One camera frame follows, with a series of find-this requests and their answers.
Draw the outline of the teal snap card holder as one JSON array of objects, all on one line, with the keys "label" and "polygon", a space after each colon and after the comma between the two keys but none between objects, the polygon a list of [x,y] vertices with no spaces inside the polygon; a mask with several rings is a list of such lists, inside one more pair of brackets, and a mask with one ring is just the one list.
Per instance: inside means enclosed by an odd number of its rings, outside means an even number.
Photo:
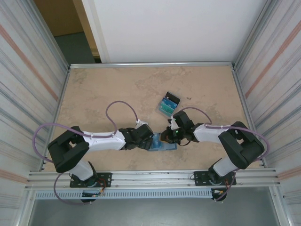
[{"label": "teal snap card holder", "polygon": [[169,144],[160,140],[160,133],[154,133],[153,141],[148,151],[168,151],[176,150],[177,144]]}]

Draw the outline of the clear acrylic card box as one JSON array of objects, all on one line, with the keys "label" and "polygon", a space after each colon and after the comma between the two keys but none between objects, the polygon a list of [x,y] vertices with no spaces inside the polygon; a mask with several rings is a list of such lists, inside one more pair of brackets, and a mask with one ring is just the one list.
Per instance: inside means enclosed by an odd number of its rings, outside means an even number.
[{"label": "clear acrylic card box", "polygon": [[175,111],[176,111],[176,109],[178,108],[179,105],[177,106],[177,108],[175,108],[174,112],[173,112],[171,115],[166,115],[166,114],[162,113],[162,112],[159,110],[159,106],[160,106],[160,104],[161,104],[161,102],[162,102],[162,99],[161,99],[160,102],[158,103],[158,106],[157,106],[157,109],[156,109],[156,110],[157,110],[160,114],[164,115],[165,117],[171,117],[171,116],[175,113]]}]

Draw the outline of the teal green credit card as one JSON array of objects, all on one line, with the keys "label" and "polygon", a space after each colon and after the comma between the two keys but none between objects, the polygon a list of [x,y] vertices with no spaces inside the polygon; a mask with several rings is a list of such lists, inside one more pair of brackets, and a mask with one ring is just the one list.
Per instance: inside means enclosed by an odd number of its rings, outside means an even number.
[{"label": "teal green credit card", "polygon": [[171,115],[174,112],[174,109],[164,103],[161,103],[159,106],[159,110],[166,114],[166,115]]}]

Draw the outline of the blue VIP credit card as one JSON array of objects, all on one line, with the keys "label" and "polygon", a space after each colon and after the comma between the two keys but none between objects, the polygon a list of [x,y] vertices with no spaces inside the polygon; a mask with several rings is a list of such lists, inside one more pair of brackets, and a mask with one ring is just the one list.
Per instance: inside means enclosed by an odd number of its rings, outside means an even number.
[{"label": "blue VIP credit card", "polygon": [[171,100],[169,100],[168,98],[165,98],[165,97],[162,99],[161,103],[171,107],[172,109],[175,109],[178,106],[177,103],[175,103],[175,102],[173,102],[173,101],[171,101]]}]

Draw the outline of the black credit card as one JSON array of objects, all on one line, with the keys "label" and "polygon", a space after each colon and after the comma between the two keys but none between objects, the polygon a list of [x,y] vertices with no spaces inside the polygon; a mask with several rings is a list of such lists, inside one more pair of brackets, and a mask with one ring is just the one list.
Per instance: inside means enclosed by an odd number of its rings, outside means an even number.
[{"label": "black credit card", "polygon": [[170,101],[172,101],[173,103],[179,105],[181,99],[178,97],[178,96],[175,96],[173,93],[171,92],[167,92],[166,95],[165,95],[165,98],[166,99],[169,99]]}]

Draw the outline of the wooden door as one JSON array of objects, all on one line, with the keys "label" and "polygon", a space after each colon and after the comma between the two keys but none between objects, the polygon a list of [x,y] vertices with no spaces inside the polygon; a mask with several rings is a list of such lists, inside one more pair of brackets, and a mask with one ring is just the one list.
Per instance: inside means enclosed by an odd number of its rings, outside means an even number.
[{"label": "wooden door", "polygon": [[82,0],[33,0],[68,64],[101,63]]}]

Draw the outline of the wide aluminium mounting rail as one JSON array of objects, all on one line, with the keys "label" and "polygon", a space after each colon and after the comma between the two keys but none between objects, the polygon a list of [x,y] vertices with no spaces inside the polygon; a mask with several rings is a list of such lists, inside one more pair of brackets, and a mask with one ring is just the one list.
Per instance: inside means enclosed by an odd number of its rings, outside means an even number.
[{"label": "wide aluminium mounting rail", "polygon": [[[110,189],[147,189],[147,188],[191,188],[195,186],[192,170],[142,170],[113,171],[108,181]],[[25,189],[50,190],[58,173],[31,172]],[[271,187],[280,186],[275,169],[250,168],[239,170],[233,187]]]}]

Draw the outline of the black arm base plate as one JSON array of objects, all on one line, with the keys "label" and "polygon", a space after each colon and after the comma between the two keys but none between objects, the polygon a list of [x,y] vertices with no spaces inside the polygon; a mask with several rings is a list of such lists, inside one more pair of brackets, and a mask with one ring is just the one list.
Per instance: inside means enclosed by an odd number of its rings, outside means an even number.
[{"label": "black arm base plate", "polygon": [[70,181],[71,188],[107,188],[111,186],[112,173],[98,172],[96,175],[87,180],[80,180],[77,176],[72,175]]},{"label": "black arm base plate", "polygon": [[219,176],[214,171],[194,171],[193,180],[195,186],[226,186],[236,185],[236,179],[234,178],[234,172],[230,172],[225,176]]}]

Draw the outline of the aluminium side table rail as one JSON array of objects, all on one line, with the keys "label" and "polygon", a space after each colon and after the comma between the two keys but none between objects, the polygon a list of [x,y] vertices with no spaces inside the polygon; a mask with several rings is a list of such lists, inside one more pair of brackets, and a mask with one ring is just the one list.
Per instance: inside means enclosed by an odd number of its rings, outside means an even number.
[{"label": "aluminium side table rail", "polygon": [[[63,84],[63,88],[62,88],[62,91],[61,91],[61,94],[60,94],[60,97],[59,97],[59,101],[58,101],[58,104],[57,104],[57,107],[56,107],[56,112],[55,112],[55,116],[54,116],[54,119],[53,119],[53,123],[57,123],[58,121],[58,118],[59,118],[59,114],[60,114],[60,111],[61,111],[61,106],[62,106],[62,103],[63,103],[63,99],[64,99],[64,95],[65,95],[65,91],[66,91],[66,88],[67,88],[67,85],[68,85],[68,80],[69,80],[69,77],[70,77],[70,69],[66,75],[66,78],[64,80],[64,84]],[[55,127],[54,126],[51,126],[50,128],[50,134],[48,136],[48,142],[51,142],[54,138],[54,135],[55,135]],[[55,167],[52,163],[49,163],[47,161],[43,161],[43,164],[41,165],[41,171],[45,171],[45,172],[55,172]]]},{"label": "aluminium side table rail", "polygon": [[236,85],[236,88],[237,88],[237,91],[238,91],[238,96],[239,96],[239,99],[240,99],[240,102],[241,102],[241,105],[242,105],[242,108],[243,108],[243,111],[244,111],[244,115],[245,115],[245,118],[246,118],[246,121],[247,121],[247,124],[248,124],[248,128],[250,130],[253,130],[253,131],[256,132],[256,128],[255,128],[253,119],[251,117],[251,114],[250,114],[248,106],[247,106],[245,95],[242,91],[242,87],[241,87],[241,84],[240,84],[240,81],[239,81],[239,78],[238,78],[238,74],[237,74],[237,72],[236,72],[236,70],[233,66],[231,67],[231,71],[232,71],[233,79],[234,79],[234,82],[235,82],[235,85]]}]

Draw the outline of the thin aluminium table rail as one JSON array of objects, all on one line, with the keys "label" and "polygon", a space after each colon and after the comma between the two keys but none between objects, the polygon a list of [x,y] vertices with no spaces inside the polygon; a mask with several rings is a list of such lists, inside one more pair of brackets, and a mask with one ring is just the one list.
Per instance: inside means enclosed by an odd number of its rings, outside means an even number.
[{"label": "thin aluminium table rail", "polygon": [[232,62],[151,62],[151,63],[101,63],[71,64],[71,69],[81,68],[129,68],[129,67],[181,67],[181,66],[232,66]]}]

